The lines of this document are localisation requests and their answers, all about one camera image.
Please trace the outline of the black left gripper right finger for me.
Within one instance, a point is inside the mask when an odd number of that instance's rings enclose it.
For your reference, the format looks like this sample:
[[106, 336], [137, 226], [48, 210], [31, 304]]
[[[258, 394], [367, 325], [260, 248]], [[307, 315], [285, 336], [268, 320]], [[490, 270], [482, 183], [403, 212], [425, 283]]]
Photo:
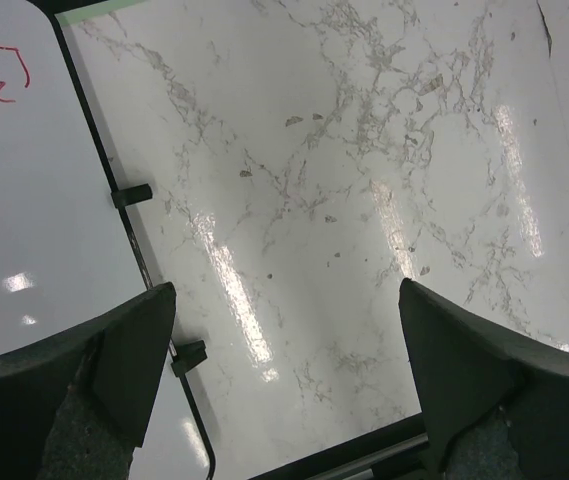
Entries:
[[416, 281], [400, 319], [429, 456], [446, 479], [569, 479], [569, 352]]

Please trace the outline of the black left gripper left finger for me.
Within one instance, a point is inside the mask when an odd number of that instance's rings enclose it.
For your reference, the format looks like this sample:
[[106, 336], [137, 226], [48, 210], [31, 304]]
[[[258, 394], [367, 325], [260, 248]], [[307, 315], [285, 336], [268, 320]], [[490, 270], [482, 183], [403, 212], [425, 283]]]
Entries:
[[176, 313], [172, 283], [0, 355], [0, 479], [126, 479]]

